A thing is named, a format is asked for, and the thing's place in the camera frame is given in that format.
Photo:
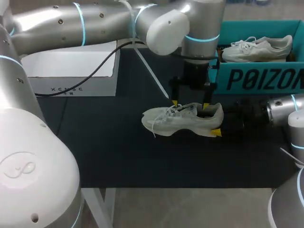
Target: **metal frame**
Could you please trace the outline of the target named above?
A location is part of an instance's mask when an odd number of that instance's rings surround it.
[[[116,188],[108,188],[103,199],[100,190],[96,188],[81,189],[98,228],[113,228]]]

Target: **shoe box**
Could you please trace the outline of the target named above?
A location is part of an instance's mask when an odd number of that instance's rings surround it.
[[[248,37],[292,35],[293,49],[285,62],[225,63],[221,50]],[[210,62],[215,94],[296,94],[304,92],[304,22],[301,20],[225,21],[218,43],[219,60]]]

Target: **shoelace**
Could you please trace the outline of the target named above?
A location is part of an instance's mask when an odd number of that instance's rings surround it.
[[[179,107],[181,107],[181,104],[178,104],[177,107],[175,105],[172,105],[170,108],[168,108],[164,113],[158,115],[153,123],[152,123],[152,133],[154,135],[154,138],[156,138],[156,135],[154,133],[154,124],[161,119],[160,123],[162,123],[163,121],[165,121],[170,115],[174,115],[175,113],[178,113],[179,111],[177,110]]]
[[[248,49],[252,49],[252,47],[257,47],[257,44],[256,44],[256,41],[257,41],[257,38],[255,37],[249,37],[247,40],[240,40],[238,42],[235,42],[235,43],[231,43],[231,46],[234,47],[234,46],[238,46],[238,48],[243,51],[244,49],[245,50],[248,50]]]

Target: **logo on robot base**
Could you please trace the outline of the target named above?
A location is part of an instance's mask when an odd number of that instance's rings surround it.
[[[0,182],[9,187],[24,187],[35,181],[37,157],[30,152],[16,152],[0,161]]]

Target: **robotic arm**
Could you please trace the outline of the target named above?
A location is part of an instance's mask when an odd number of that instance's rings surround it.
[[[185,0],[130,11],[122,2],[74,3],[12,15],[9,0],[0,0],[0,228],[79,228],[81,220],[77,163],[45,124],[19,56],[131,38],[135,23],[137,37],[158,55],[182,43],[184,56],[208,59],[224,6],[225,0]],[[208,66],[186,60],[191,74],[183,82],[205,88]]]

